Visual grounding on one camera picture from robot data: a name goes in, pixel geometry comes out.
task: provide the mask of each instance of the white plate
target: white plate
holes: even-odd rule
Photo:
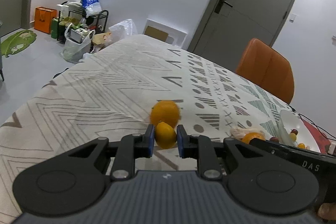
[[[319,146],[317,145],[314,137],[311,135],[310,131],[306,128],[303,121],[298,118],[295,114],[287,110],[280,111],[280,121],[279,121],[279,134],[284,137],[284,143],[288,145],[293,145],[293,143],[286,143],[286,133],[289,134],[292,129],[298,131],[296,143],[304,143],[306,146],[310,146],[310,150],[320,152]]]

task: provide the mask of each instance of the patterned tablecloth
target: patterned tablecloth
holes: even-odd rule
[[[232,126],[274,136],[290,107],[248,80],[204,58],[144,35],[119,41],[50,81],[0,127],[0,222],[20,213],[11,191],[23,169],[78,145],[144,133],[159,100],[174,100],[188,134],[222,141]],[[177,148],[155,147],[137,168],[195,169]]]

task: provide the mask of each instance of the orange leather chair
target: orange leather chair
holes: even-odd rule
[[[236,74],[289,104],[294,94],[291,65],[280,53],[257,38],[248,43]]]

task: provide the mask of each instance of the cardboard box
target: cardboard box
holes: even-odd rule
[[[93,44],[100,45],[105,44],[106,42],[111,42],[112,33],[111,32],[104,32],[100,34],[95,34],[93,36]]]

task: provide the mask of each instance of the orange box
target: orange box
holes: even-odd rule
[[[51,21],[57,15],[57,10],[38,7],[35,9],[34,29],[49,33],[51,28]]]

